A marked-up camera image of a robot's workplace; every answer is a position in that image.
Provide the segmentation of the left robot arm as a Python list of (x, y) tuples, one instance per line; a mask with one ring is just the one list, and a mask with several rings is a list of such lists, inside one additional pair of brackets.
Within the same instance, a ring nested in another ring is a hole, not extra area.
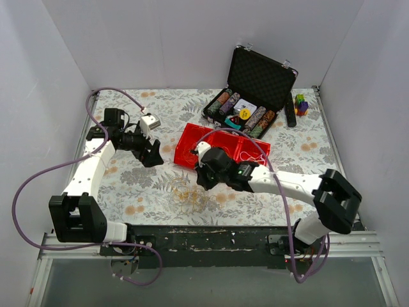
[(60, 196), (52, 196), (49, 210), (54, 231), (60, 242), (113, 242), (123, 256), (135, 251), (136, 241), (127, 224), (109, 221), (97, 198), (100, 183), (116, 151), (128, 151), (145, 168), (163, 164), (160, 141), (152, 140), (151, 131), (160, 120), (148, 113), (137, 123), (126, 123), (122, 109), (107, 108), (104, 119), (90, 128), (81, 161), (68, 186)]

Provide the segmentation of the red compartment tray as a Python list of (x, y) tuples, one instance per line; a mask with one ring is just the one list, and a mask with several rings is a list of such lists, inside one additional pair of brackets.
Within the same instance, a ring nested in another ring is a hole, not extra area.
[[(194, 169), (198, 158), (191, 153), (195, 149), (196, 143), (207, 133), (211, 132), (211, 128), (199, 126), (193, 123), (188, 123), (185, 126), (183, 133), (176, 145), (174, 160), (176, 165)], [(208, 136), (205, 141), (212, 147), (222, 148), (230, 158), (236, 162), (255, 161), (263, 165), (267, 165), (266, 160), (256, 146), (243, 136), (228, 134), (227, 132), (214, 132)]]

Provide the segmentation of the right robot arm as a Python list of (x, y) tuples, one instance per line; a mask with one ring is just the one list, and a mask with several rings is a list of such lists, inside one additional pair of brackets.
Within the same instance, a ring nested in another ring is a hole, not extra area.
[(236, 191), (281, 194), (315, 207), (315, 212), (295, 223), (290, 249), (304, 254), (329, 232), (347, 235), (352, 231), (362, 197), (335, 169), (322, 175), (278, 171), (273, 173), (256, 162), (236, 162), (220, 147), (201, 142), (193, 151), (197, 184), (206, 190), (226, 184)]

